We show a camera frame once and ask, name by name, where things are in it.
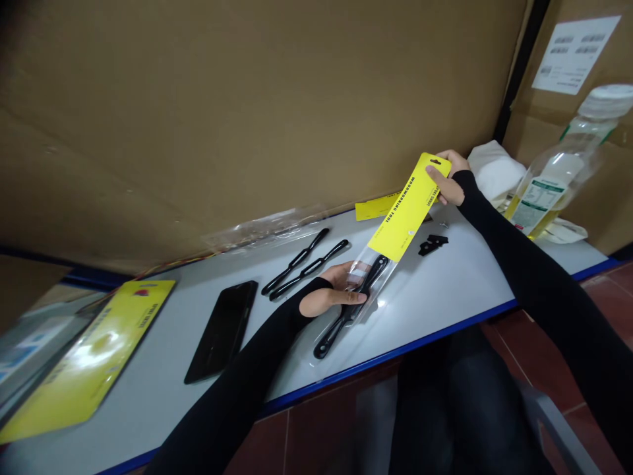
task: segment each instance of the blue table trim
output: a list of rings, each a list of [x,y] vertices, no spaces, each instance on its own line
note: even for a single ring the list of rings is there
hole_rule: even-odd
[[[609,257],[606,261],[603,261],[585,270],[581,270],[580,272],[577,272],[576,274],[573,275],[573,277],[574,279],[579,280],[579,281],[585,280],[591,276],[599,274],[600,272],[604,272],[606,270],[612,269],[613,267],[616,267],[620,264],[621,264],[620,261],[612,257]],[[502,303],[501,305],[493,307],[490,310],[486,310],[485,312],[475,315],[474,317],[470,317],[469,319],[460,321],[459,323],[456,323],[455,325],[451,325],[450,327],[446,327],[445,329],[439,330],[430,335],[423,336],[422,338],[418,340],[415,340],[411,343],[408,343],[399,348],[391,350],[390,352],[387,352],[380,356],[372,358],[371,360],[367,360],[366,362],[360,363],[351,368],[344,369],[343,371],[337,374],[334,374],[332,376],[329,376],[325,379],[322,379],[321,381],[317,381],[316,383],[304,386],[300,389],[297,389],[296,391],[292,391],[291,393],[280,396],[277,399],[268,401],[264,405],[262,412],[259,414],[259,418],[264,418],[271,414],[275,414],[276,412],[295,406],[298,402],[301,402],[304,398],[314,393],[315,391],[318,391],[329,385],[337,383],[338,381],[342,381],[350,376],[354,376],[358,373],[361,373],[362,371],[365,371],[366,369],[372,368],[388,360],[392,360],[393,358],[397,356],[403,355],[412,350],[415,350],[416,348],[419,348],[421,346],[434,342],[435,340],[443,338],[449,334],[455,333],[459,330],[462,330],[466,327],[482,322],[484,320],[490,319],[492,317],[496,317],[497,315],[500,315],[501,313],[504,313],[506,311],[509,311],[515,308],[517,308],[516,300],[510,300],[506,303]],[[108,468],[107,470],[100,472],[100,475],[123,475],[123,474],[126,474],[127,472],[131,472],[132,470],[135,470],[141,466],[147,465],[152,460],[152,458],[154,458],[154,455],[157,452],[158,452],[158,449],[145,452],[142,455],[139,455],[133,459],[127,460],[121,464],[118,464],[112,468]]]

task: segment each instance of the plastic bottle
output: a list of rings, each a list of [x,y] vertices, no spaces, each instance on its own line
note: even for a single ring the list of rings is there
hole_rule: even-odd
[[[541,153],[517,187],[505,217],[530,239],[574,198],[600,165],[596,150],[633,106],[633,85],[593,89],[578,108],[560,142]]]

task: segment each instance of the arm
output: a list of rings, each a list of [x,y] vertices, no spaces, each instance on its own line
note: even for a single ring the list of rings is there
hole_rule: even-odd
[[[467,165],[452,179],[446,182],[462,189],[460,212],[485,239],[519,305],[562,353],[624,469],[633,472],[633,353],[580,285],[490,205]]]
[[[367,300],[342,291],[351,264],[330,267],[273,312],[167,437],[146,475],[224,473],[301,329],[332,305]]]

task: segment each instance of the black pants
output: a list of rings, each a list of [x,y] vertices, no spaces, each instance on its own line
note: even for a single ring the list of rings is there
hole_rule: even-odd
[[[478,326],[402,362],[389,472],[555,473],[528,425],[519,388]]]

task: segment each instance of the white cloth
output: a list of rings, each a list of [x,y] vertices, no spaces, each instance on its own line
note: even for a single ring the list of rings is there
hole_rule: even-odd
[[[513,159],[505,149],[491,141],[473,148],[468,163],[477,186],[496,208],[513,191],[526,174],[526,168]]]

